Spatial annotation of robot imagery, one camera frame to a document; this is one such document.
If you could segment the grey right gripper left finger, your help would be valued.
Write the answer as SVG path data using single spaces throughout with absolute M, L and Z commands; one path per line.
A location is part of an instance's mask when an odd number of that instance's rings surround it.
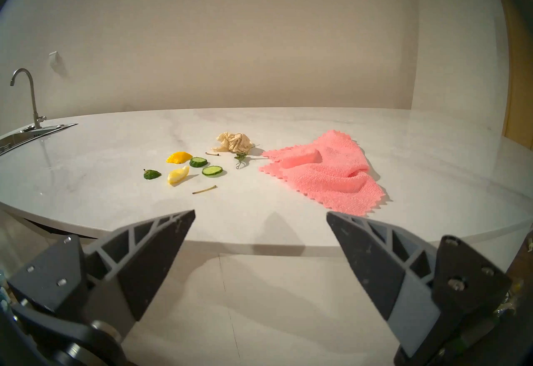
M 8 279 L 18 320 L 104 324 L 125 338 L 141 320 L 196 218 L 194 210 L 112 231 L 83 248 L 68 234 Z

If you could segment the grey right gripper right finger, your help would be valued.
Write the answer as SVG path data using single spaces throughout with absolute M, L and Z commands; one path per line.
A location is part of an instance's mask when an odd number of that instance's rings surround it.
M 328 212 L 327 222 L 399 342 L 394 364 L 450 364 L 512 311 L 511 279 L 459 237 L 435 247 L 367 218 Z

